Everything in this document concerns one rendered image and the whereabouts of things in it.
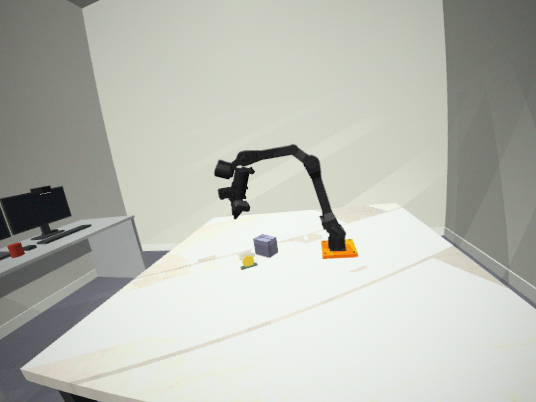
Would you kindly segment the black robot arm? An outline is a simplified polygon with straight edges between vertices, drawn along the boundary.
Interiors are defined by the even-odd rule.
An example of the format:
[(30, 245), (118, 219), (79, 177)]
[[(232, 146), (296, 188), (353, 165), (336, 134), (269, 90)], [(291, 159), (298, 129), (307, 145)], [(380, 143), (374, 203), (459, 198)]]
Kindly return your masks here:
[[(338, 223), (333, 212), (331, 211), (330, 204), (327, 198), (327, 192), (322, 180), (321, 166), (317, 156), (307, 154), (296, 145), (286, 145), (281, 147), (275, 147), (264, 150), (243, 150), (238, 152), (236, 159), (232, 162), (218, 160), (214, 168), (214, 176), (229, 179), (233, 177), (233, 181), (238, 184), (247, 184), (249, 174), (254, 174), (252, 166), (250, 168), (236, 166), (247, 166), (264, 159), (276, 158), (281, 156), (293, 155), (301, 162), (303, 162), (307, 172), (309, 173), (321, 208), (323, 215), (320, 216), (322, 221), (323, 230), (328, 234), (328, 248), (330, 251), (346, 251), (346, 231)], [(234, 173), (235, 170), (235, 173)], [(235, 199), (235, 188), (231, 187), (219, 188), (218, 196), (220, 200), (226, 198)]]

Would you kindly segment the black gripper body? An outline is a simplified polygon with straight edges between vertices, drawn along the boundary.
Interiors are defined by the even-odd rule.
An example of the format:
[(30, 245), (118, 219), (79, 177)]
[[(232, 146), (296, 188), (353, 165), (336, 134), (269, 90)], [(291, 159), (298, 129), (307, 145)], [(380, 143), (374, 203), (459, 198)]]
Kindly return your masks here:
[(243, 201), (243, 199), (246, 199), (246, 190), (248, 190), (247, 184), (238, 184), (234, 181), (231, 183), (232, 189), (235, 188), (236, 192), (236, 198), (234, 199), (232, 203), (232, 208), (234, 211), (250, 211), (250, 205), (247, 201)]

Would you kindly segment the gold coin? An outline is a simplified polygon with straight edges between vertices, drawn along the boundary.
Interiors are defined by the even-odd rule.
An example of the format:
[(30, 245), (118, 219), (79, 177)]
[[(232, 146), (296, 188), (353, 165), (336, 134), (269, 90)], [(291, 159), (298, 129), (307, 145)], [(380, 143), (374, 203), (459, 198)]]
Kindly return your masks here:
[(249, 266), (254, 263), (254, 259), (251, 256), (244, 257), (242, 260), (244, 266)]

